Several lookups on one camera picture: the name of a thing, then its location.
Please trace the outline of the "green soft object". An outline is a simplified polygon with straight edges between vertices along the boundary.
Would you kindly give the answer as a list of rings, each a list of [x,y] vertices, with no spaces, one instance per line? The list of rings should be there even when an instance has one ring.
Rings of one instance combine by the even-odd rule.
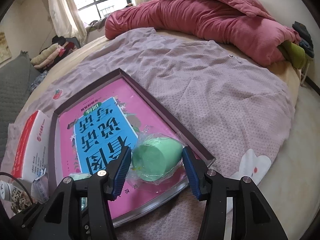
[[[182,166],[185,146],[176,136],[144,133],[131,153],[127,182],[140,187],[143,183],[159,185],[168,180]]]

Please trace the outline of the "leopard print fabric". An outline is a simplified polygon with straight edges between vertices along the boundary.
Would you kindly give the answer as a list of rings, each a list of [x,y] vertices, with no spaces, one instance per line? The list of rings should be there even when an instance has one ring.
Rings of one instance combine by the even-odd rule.
[[[17,187],[14,187],[11,192],[11,209],[14,214],[18,214],[30,206],[31,201],[27,193]]]

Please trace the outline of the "pink blue book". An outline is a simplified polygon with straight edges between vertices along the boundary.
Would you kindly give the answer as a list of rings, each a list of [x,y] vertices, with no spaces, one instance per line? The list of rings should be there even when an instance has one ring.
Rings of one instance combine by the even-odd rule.
[[[123,77],[57,115],[52,182],[110,167],[124,146],[141,154],[133,158],[121,195],[109,203],[115,224],[145,215],[187,186],[182,140]]]

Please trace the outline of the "crumpled plastic wrapper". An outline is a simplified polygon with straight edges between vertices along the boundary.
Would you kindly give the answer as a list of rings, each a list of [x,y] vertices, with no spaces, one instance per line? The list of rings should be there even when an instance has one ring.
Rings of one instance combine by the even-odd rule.
[[[33,199],[41,204],[49,199],[49,182],[47,170],[44,168],[40,175],[33,180],[31,184],[31,196]]]

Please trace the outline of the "red white tissue box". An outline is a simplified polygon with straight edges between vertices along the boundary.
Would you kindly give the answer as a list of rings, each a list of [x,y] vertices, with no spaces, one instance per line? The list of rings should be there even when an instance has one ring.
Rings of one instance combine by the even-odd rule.
[[[40,110],[27,119],[18,143],[11,174],[32,183],[48,167],[51,120]]]

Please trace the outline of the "lilac patterned bed sheet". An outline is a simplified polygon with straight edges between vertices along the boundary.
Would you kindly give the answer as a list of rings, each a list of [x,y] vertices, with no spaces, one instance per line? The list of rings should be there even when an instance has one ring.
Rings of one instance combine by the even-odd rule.
[[[31,94],[15,123],[2,171],[10,171],[28,114],[50,115],[58,106],[54,89],[67,100],[97,78],[121,68],[154,96],[193,134],[230,178],[249,176],[259,183],[288,138],[297,87],[280,78],[282,63],[266,68],[233,55],[214,41],[128,31],[109,41],[99,38],[55,66]]]

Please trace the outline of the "white cylindrical bottle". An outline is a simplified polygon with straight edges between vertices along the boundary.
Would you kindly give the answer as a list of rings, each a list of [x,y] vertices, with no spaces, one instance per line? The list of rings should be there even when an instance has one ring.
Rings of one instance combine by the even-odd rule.
[[[14,201],[14,189],[15,189],[14,185],[1,180],[0,192],[1,192],[1,198],[3,200],[13,202]]]

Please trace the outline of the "beige mattress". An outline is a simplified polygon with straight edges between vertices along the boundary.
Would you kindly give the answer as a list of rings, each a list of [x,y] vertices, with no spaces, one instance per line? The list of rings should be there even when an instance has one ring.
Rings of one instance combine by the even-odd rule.
[[[236,121],[249,102],[249,123],[289,129],[298,98],[299,71],[280,61],[258,66],[233,46],[169,31],[140,28],[114,40],[100,37],[52,70],[20,111],[22,126],[32,111],[51,115],[80,89],[120,68],[152,94],[194,135],[217,126],[225,114]]]

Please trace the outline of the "grey quilted headboard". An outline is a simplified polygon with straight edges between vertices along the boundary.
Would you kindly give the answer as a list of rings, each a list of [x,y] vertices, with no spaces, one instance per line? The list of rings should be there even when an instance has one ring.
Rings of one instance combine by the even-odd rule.
[[[26,51],[1,67],[1,159],[8,140],[8,126],[16,120],[31,95],[31,84],[39,75]]]

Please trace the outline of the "folded clothes stack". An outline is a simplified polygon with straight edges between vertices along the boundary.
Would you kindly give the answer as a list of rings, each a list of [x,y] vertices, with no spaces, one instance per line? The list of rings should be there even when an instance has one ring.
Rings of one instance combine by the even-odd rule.
[[[54,36],[52,38],[52,45],[42,50],[39,55],[33,57],[30,62],[34,68],[40,72],[44,72],[45,70],[49,71],[62,59],[79,48],[81,48],[81,46],[76,37],[65,38],[63,36]]]

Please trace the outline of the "green cloth under quilt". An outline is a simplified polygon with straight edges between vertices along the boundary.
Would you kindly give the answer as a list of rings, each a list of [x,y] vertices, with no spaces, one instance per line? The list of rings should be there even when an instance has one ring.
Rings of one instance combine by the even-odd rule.
[[[283,57],[291,62],[292,66],[298,70],[303,69],[307,64],[313,61],[313,58],[311,58],[302,47],[290,41],[283,42],[277,46],[277,48],[282,53]]]

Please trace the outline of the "cream left curtain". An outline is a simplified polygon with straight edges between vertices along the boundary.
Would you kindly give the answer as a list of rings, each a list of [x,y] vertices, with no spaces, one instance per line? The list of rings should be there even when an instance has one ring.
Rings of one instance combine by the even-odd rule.
[[[49,13],[57,36],[76,37],[83,46],[87,31],[74,0],[48,0]]]

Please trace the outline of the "dark folded clothes pile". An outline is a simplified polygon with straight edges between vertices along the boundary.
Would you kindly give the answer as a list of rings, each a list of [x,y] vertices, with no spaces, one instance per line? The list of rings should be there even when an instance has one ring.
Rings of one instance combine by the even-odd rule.
[[[295,21],[292,27],[301,38],[299,45],[304,49],[305,53],[313,59],[315,57],[313,42],[306,26],[302,23]]]

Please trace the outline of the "pink red folded quilt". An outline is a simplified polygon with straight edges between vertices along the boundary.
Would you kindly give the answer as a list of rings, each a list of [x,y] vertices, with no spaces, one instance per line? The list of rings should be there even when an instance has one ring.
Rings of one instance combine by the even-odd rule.
[[[301,38],[278,23],[258,0],[150,0],[117,10],[105,22],[109,40],[136,28],[172,30],[231,43],[261,66],[283,61],[282,44]]]

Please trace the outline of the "framed wall painting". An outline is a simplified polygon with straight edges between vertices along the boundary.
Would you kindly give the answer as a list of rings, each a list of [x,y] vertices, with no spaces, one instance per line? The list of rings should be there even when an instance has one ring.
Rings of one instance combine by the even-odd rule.
[[[7,61],[11,57],[12,54],[7,44],[5,33],[0,32],[0,63]]]

